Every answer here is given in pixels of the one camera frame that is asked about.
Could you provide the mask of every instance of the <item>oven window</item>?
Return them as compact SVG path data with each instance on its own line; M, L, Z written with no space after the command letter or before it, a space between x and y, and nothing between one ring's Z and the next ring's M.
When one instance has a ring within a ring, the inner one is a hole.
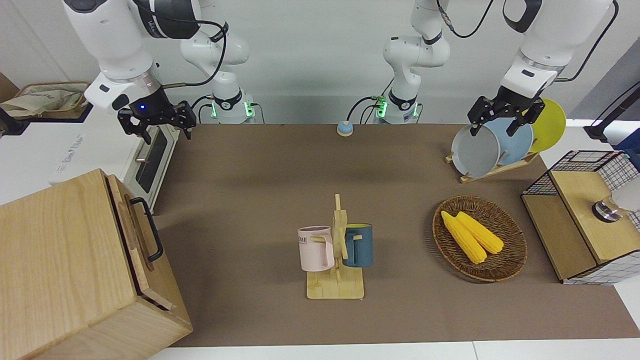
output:
M136 181L146 193L151 190L151 185L156 178L167 144L166 136L162 130L158 131L156 141L154 142L153 148L151 148L147 162L142 163L138 169Z

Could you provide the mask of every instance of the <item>plate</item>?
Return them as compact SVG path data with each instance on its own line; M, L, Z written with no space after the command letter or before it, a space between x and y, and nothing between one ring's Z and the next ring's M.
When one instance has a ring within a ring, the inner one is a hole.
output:
M441 211L455 216L464 211L496 234L504 248L498 254L487 253L480 264L473 264L460 249L442 221ZM433 217L433 238L443 257L461 273L473 279L496 282L520 273L527 262L527 243L522 230L500 206L481 197L462 195L445 200Z
M545 108L533 123L533 134L536 142L531 146L531 152L540 152L555 145L564 134L566 115L562 107L550 99L542 99Z
M484 126L475 136L471 136L470 130L471 125L467 125L453 138L453 165L463 175L485 176L498 163L501 154L500 143L495 134Z
M507 135L507 128L511 125L512 118L498 118L487 122L484 126L493 131L500 143L502 152L507 153L498 161L498 165L509 165L522 160L531 149L533 143L533 128L531 124L520 126L513 136Z

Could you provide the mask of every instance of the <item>white plate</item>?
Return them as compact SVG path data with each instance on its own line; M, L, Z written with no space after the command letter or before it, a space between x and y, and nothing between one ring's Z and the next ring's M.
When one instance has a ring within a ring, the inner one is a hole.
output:
M453 138L453 165L463 175L485 176L498 163L500 143L493 131L484 126L475 136L471 136L470 129L471 125L463 127Z
M499 165L517 163L527 155L529 149L531 149L531 144L533 144L533 128L531 124L520 126L513 136L507 135L507 128L512 121L512 118L501 117L484 125L493 131L498 138L501 151L507 152L498 162Z

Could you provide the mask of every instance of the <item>black pole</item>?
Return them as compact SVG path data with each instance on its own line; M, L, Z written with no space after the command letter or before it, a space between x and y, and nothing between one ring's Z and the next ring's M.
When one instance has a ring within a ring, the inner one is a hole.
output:
M606 129L607 126L609 126L614 120L622 115L623 112L629 109L638 99L640 99L640 88L636 88L636 90L632 92L631 95L624 99L622 103L618 105L617 108L613 109L613 111L610 112L610 114L608 114L607 117L604 118L604 120L601 121L598 125L585 126L584 130L587 132L590 138L594 140L600 140L601 142L607 142L607 137L604 135L604 129Z
M7 114L6 111L2 108L0 108L0 120L4 122L4 124L6 125L6 131L2 133L3 136L22 135L22 133L29 126L28 121L15 120L13 117Z

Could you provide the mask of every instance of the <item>mug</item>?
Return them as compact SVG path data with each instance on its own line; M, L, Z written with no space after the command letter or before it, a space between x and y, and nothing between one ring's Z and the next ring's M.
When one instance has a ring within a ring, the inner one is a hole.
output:
M325 271L335 265L331 227L307 226L298 229L298 246L302 270Z
M344 234L348 259L343 259L345 266L366 268L373 264L373 226L371 224L347 224Z

